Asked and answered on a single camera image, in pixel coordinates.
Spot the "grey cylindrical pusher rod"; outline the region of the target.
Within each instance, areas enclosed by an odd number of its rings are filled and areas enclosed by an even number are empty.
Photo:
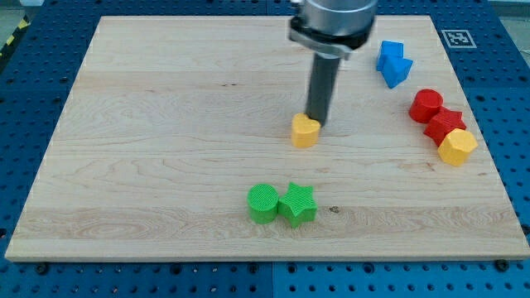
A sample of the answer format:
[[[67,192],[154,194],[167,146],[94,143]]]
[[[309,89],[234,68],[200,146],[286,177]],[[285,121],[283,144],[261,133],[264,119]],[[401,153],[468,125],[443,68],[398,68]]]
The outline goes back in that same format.
[[[335,88],[335,80],[340,58],[316,52],[313,56],[308,86],[306,115],[325,126],[330,102]]]

